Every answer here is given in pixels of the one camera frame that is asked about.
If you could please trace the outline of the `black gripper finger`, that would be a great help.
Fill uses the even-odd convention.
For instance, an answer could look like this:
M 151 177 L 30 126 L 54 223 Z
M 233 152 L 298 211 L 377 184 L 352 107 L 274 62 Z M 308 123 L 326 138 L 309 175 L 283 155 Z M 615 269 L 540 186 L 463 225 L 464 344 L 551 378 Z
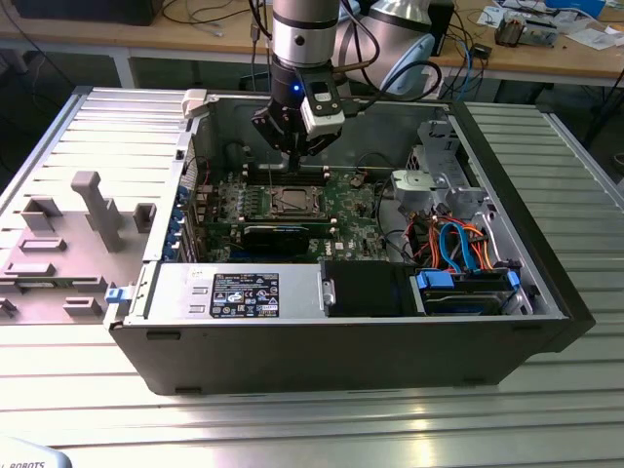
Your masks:
M 300 169 L 301 159 L 303 157 L 317 155 L 336 141 L 341 136 L 341 133 L 342 130 L 338 130 L 337 132 L 331 134 L 315 136 L 309 139 L 308 134 L 303 127 L 297 128 L 294 133 L 294 169 L 296 171 Z
M 288 171 L 300 167 L 300 113 L 294 108 L 269 102 L 252 117 L 253 126 L 275 149 L 288 156 Z

